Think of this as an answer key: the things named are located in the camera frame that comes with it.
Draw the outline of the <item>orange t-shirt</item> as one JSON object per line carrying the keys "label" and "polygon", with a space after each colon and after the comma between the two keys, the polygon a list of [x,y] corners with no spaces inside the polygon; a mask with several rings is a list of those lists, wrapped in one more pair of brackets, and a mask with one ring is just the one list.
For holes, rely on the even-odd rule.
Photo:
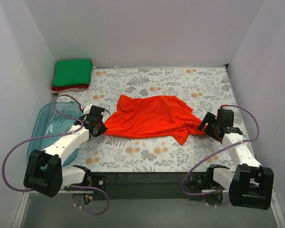
{"label": "orange t-shirt", "polygon": [[198,127],[201,120],[193,109],[176,96],[157,95],[130,98],[121,95],[116,112],[106,121],[105,135],[146,139],[172,136],[183,145],[189,135],[204,136]]}

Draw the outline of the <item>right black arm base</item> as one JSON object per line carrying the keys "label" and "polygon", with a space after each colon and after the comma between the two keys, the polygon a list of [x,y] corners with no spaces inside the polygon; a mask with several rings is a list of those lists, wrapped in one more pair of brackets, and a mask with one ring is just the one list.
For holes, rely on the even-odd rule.
{"label": "right black arm base", "polygon": [[194,191],[216,190],[218,188],[216,184],[211,183],[205,175],[201,174],[189,176],[184,185]]}

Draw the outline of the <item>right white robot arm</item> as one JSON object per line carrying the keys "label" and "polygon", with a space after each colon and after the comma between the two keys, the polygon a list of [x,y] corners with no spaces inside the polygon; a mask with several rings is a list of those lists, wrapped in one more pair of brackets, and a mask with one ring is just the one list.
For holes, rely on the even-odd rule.
{"label": "right white robot arm", "polygon": [[206,113],[198,127],[227,149],[236,168],[230,171],[222,165],[209,166],[206,185],[211,189],[221,186],[227,190],[233,206],[267,210],[271,205],[274,173],[254,158],[244,143],[242,131],[233,123],[233,111],[220,108],[217,115]]}

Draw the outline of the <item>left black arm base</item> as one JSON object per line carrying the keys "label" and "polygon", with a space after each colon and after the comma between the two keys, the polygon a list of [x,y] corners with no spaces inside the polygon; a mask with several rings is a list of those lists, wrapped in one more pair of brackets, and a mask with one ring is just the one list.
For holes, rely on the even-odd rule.
{"label": "left black arm base", "polygon": [[106,180],[107,178],[104,175],[88,175],[84,179],[86,186],[98,188],[101,190],[105,190]]}

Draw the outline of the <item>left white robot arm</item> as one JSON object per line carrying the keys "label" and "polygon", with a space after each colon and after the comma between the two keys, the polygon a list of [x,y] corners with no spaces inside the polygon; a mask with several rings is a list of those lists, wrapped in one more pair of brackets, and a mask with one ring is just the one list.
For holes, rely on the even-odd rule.
{"label": "left white robot arm", "polygon": [[63,135],[43,150],[35,149],[30,153],[24,177],[24,187],[48,197],[57,195],[60,189],[76,185],[81,190],[92,186],[91,171],[83,166],[74,165],[63,169],[66,159],[92,137],[106,132],[104,108],[88,105],[83,116],[74,122],[67,135]]}

